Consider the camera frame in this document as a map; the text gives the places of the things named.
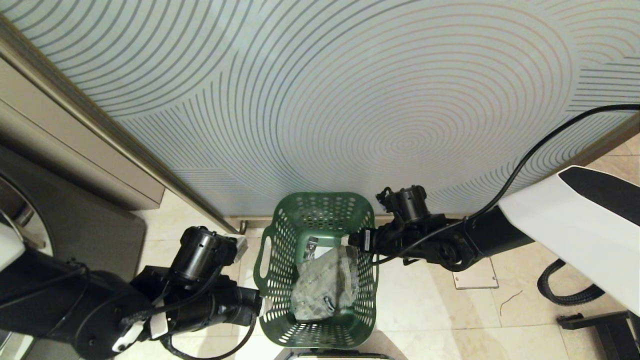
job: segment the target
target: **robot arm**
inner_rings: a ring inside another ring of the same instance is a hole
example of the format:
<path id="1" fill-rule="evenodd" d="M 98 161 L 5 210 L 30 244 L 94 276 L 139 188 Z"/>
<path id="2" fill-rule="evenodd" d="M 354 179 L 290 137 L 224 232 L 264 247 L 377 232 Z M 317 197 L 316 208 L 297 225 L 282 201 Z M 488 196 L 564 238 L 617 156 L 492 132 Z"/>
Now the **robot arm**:
<path id="1" fill-rule="evenodd" d="M 255 326 L 258 290 L 220 275 L 246 249 L 244 237 L 190 227 L 170 268 L 146 266 L 129 284 L 25 247 L 11 238 L 9 220 L 0 223 L 0 329 L 70 343 L 82 358 L 98 360 L 145 340 L 186 357 L 173 348 L 173 334 L 218 323 Z"/>
<path id="2" fill-rule="evenodd" d="M 406 265 L 425 259 L 457 272 L 535 240 L 640 313 L 640 187 L 632 183 L 569 167 L 470 220 L 431 214 L 421 186 L 387 188 L 377 198 L 394 219 L 352 234 L 349 243 L 361 251 L 401 254 Z M 547 285 L 548 275 L 541 278 Z M 544 284 L 538 283 L 541 292 L 554 300 Z"/>

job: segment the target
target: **basket handle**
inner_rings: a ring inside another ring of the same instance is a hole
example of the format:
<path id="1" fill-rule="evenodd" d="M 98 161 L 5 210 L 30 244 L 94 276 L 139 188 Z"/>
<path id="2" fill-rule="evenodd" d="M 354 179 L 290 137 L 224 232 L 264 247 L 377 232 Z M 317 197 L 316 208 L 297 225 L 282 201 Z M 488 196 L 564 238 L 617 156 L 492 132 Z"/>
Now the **basket handle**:
<path id="1" fill-rule="evenodd" d="M 270 225 L 267 226 L 264 229 L 264 232 L 262 233 L 262 242 L 260 244 L 260 251 L 258 251 L 258 258 L 255 261 L 255 264 L 253 266 L 253 281 L 255 282 L 255 285 L 258 287 L 258 290 L 260 290 L 261 293 L 265 293 L 265 291 L 267 291 L 267 278 L 269 277 L 269 272 L 267 272 L 267 275 L 265 275 L 265 277 L 260 276 L 260 267 L 262 266 L 262 256 L 264 255 L 264 246 L 267 242 L 267 237 L 271 238 L 271 246 L 273 246 L 273 237 L 275 235 L 275 228 Z"/>

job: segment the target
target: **black corrugated hose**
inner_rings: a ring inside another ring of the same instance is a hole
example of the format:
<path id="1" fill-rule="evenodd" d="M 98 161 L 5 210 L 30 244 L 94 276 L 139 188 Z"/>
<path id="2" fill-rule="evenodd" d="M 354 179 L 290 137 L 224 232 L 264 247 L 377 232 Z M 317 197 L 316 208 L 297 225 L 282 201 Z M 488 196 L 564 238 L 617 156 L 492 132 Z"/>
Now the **black corrugated hose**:
<path id="1" fill-rule="evenodd" d="M 562 306 L 574 306 L 585 304 L 590 301 L 594 301 L 595 299 L 604 295 L 604 291 L 600 289 L 595 284 L 592 284 L 588 288 L 580 291 L 579 293 L 575 293 L 573 295 L 568 296 L 557 296 L 551 291 L 551 287 L 549 286 L 549 277 L 554 272 L 558 271 L 565 264 L 562 259 L 556 260 L 554 263 L 549 265 L 545 271 L 540 275 L 538 279 L 538 291 L 542 294 L 542 296 L 549 299 L 554 304 L 562 305 Z"/>

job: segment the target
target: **black stand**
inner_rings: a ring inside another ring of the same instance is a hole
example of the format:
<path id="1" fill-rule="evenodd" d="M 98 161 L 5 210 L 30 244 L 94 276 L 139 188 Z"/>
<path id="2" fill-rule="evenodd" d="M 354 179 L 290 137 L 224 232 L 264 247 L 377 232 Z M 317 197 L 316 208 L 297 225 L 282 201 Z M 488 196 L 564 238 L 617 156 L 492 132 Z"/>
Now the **black stand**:
<path id="1" fill-rule="evenodd" d="M 561 316 L 558 324 L 567 330 L 582 329 L 595 326 L 598 337 L 604 348 L 607 360 L 640 359 L 640 352 L 633 334 L 629 329 L 628 311 L 609 313 L 585 318 L 582 314 Z"/>

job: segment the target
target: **wall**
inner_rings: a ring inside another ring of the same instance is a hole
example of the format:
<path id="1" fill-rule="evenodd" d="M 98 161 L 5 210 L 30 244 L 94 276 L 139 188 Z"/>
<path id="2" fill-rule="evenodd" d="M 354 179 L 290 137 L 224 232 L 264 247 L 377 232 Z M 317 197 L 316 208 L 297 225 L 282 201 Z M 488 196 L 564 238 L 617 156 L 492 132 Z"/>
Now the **wall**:
<path id="1" fill-rule="evenodd" d="M 530 146 L 640 100 L 637 1 L 15 1 L 11 20 L 224 215 L 286 194 L 421 184 L 493 196 Z M 546 146 L 530 184 L 629 113 Z"/>

